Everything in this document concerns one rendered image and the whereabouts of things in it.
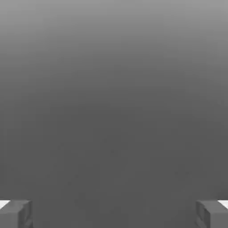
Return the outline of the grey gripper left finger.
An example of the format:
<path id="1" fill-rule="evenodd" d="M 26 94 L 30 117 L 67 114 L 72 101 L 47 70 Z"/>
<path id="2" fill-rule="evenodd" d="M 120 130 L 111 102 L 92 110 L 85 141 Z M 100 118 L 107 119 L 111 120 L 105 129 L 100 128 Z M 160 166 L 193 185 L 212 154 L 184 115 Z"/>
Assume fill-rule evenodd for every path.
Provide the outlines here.
<path id="1" fill-rule="evenodd" d="M 33 202 L 0 199 L 0 228 L 33 228 Z"/>

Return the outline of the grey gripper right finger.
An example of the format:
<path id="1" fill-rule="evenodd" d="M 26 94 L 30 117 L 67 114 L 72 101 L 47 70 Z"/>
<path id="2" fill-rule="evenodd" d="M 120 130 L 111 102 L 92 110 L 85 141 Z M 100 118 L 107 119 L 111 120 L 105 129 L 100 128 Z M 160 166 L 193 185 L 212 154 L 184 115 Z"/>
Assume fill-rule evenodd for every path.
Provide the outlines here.
<path id="1" fill-rule="evenodd" d="M 196 228 L 228 228 L 228 200 L 198 200 Z"/>

